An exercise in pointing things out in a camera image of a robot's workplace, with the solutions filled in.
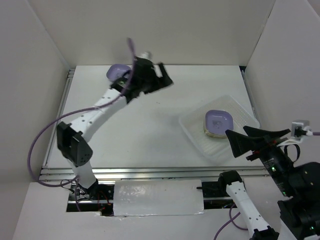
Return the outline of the purple panda plate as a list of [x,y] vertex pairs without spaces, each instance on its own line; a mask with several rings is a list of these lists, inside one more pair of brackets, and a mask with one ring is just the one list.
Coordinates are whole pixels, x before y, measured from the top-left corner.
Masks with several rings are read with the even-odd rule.
[[106,72],[106,78],[110,82],[114,82],[115,80],[121,78],[123,75],[128,75],[129,71],[131,71],[131,67],[128,65],[119,63],[113,64]]
[[227,130],[234,129],[233,117],[224,110],[209,110],[204,117],[203,129],[212,133],[226,134]]

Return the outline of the cream panda plate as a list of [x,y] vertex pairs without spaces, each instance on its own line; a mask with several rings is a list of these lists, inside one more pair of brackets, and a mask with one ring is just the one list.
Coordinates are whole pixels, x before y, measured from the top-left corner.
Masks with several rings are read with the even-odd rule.
[[222,134],[222,133],[214,133],[214,132],[210,132],[208,129],[204,129],[204,133],[210,137],[210,138],[216,138],[216,139],[225,139],[227,138],[226,134]]

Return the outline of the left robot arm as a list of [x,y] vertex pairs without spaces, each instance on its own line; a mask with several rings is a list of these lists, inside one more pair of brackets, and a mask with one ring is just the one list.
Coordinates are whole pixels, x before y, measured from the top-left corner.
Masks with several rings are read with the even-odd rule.
[[126,107],[140,94],[150,94],[173,84],[165,65],[146,56],[135,57],[133,66],[115,79],[93,107],[70,123],[61,121],[56,127],[57,148],[69,162],[78,179],[81,194],[88,200],[97,197],[99,182],[93,173],[90,159],[93,150],[89,141],[99,128],[115,113]]

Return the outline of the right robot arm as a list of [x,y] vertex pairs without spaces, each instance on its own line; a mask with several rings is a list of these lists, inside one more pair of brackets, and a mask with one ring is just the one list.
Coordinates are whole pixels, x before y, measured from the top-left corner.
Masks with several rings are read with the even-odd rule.
[[293,131],[262,130],[244,126],[245,134],[226,130],[233,156],[251,155],[259,159],[286,200],[277,202],[280,211],[280,232],[261,216],[250,199],[237,171],[221,173],[218,191],[230,196],[245,221],[251,240],[318,240],[320,238],[320,164],[308,162],[299,166],[288,156],[288,146],[300,151],[303,137],[313,135],[309,127],[296,126]]

